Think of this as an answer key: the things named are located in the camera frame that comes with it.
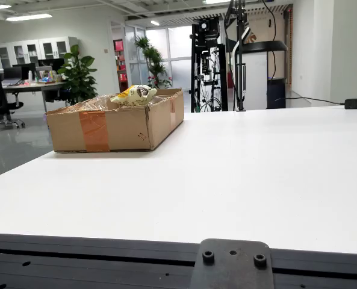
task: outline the orange tape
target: orange tape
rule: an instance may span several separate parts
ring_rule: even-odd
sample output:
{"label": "orange tape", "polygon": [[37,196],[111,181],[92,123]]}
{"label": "orange tape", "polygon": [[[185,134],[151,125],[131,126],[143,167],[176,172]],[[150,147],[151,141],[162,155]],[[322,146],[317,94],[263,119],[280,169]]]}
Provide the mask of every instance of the orange tape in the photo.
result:
{"label": "orange tape", "polygon": [[170,98],[170,130],[176,127],[176,98]]}
{"label": "orange tape", "polygon": [[108,133],[104,111],[79,113],[87,152],[109,152]]}
{"label": "orange tape", "polygon": [[176,98],[170,98],[170,112],[176,113]]}

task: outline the bottle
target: bottle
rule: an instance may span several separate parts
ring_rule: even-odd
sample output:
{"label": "bottle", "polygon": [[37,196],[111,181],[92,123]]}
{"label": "bottle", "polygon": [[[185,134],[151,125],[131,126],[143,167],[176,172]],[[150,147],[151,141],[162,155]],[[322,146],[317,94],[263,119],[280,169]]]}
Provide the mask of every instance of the bottle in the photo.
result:
{"label": "bottle", "polygon": [[33,72],[30,70],[28,72],[28,84],[31,85],[32,82],[33,82]]}

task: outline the black metal bracket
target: black metal bracket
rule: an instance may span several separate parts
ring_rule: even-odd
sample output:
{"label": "black metal bracket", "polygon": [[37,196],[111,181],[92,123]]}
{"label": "black metal bracket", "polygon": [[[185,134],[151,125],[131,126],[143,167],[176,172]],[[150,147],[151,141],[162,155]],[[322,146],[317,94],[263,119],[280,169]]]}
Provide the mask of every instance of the black metal bracket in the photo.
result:
{"label": "black metal bracket", "polygon": [[207,239],[200,244],[190,289],[274,289],[269,247],[261,242]]}

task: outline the white tabletop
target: white tabletop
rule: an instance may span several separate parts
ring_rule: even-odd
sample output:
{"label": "white tabletop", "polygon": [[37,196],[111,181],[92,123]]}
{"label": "white tabletop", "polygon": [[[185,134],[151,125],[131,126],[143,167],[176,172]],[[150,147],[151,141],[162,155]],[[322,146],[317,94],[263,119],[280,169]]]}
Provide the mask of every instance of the white tabletop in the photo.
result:
{"label": "white tabletop", "polygon": [[154,152],[51,152],[0,176],[0,233],[357,253],[357,111],[186,114]]}

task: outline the ceiling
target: ceiling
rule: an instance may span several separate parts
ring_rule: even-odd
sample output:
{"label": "ceiling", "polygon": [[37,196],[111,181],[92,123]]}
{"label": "ceiling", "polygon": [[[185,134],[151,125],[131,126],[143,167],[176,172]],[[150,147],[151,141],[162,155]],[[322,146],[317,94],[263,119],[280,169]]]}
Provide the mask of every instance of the ceiling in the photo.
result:
{"label": "ceiling", "polygon": [[[249,12],[261,9],[264,13],[264,6],[260,0],[246,2]],[[274,0],[269,2],[268,6],[282,9],[292,2],[293,0]],[[11,5],[9,9],[0,10],[0,20],[12,15],[107,6],[119,10],[126,17],[127,24],[143,27],[152,27],[151,20],[157,20],[162,25],[180,25],[192,23],[194,19],[203,15],[222,16],[228,6],[227,2],[206,5],[203,0],[0,0],[0,4]]]}

